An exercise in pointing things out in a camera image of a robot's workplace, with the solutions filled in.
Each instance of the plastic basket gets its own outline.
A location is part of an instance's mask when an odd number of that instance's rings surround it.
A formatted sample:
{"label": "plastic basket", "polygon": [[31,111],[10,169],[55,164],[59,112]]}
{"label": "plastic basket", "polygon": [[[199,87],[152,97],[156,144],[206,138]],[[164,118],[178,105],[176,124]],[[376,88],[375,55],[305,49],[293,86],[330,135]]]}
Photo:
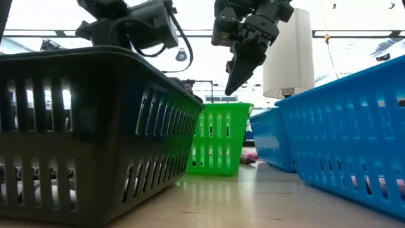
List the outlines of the plastic basket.
{"label": "plastic basket", "polygon": [[1,216],[98,227],[184,174],[203,105],[131,51],[0,56],[0,72]]}
{"label": "plastic basket", "polygon": [[198,119],[187,173],[236,174],[252,110],[253,104],[206,104]]}
{"label": "plastic basket", "polygon": [[300,178],[405,219],[405,56],[276,103]]}
{"label": "plastic basket", "polygon": [[258,156],[286,172],[295,172],[290,144],[279,108],[272,108],[250,118]]}

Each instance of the green plastic basket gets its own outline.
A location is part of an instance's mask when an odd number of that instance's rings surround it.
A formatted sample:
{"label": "green plastic basket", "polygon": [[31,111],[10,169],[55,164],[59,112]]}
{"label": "green plastic basket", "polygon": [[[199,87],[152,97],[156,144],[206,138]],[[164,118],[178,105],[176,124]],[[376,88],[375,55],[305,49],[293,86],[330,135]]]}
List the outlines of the green plastic basket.
{"label": "green plastic basket", "polygon": [[238,172],[247,118],[253,104],[206,104],[191,146],[188,174],[234,175]]}

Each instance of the wooden floor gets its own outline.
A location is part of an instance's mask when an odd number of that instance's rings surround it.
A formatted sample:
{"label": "wooden floor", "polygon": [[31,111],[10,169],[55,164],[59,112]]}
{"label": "wooden floor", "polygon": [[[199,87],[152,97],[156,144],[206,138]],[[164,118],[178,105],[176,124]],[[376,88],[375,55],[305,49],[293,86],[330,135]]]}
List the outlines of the wooden floor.
{"label": "wooden floor", "polygon": [[[60,225],[0,218],[0,228]],[[241,165],[237,177],[185,176],[110,223],[129,228],[396,228],[405,224],[304,185],[266,163]]]}

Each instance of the person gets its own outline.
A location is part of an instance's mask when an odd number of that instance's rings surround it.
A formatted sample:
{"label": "person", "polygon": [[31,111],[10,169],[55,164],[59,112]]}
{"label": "person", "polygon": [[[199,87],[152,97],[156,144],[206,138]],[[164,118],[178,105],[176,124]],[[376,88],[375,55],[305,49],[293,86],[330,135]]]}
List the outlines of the person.
{"label": "person", "polygon": [[203,103],[203,99],[201,99],[199,96],[195,95],[194,92],[192,91],[192,88],[194,86],[194,81],[193,80],[185,80],[184,81],[184,89],[189,92],[194,98],[196,98],[199,102]]}

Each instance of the lamp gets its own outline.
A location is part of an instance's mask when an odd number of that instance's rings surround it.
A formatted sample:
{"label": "lamp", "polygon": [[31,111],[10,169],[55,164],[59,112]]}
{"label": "lamp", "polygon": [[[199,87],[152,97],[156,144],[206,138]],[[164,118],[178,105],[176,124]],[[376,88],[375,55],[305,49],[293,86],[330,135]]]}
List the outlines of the lamp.
{"label": "lamp", "polygon": [[278,23],[278,29],[280,35],[263,64],[263,96],[282,99],[315,86],[309,13],[296,9],[288,23]]}

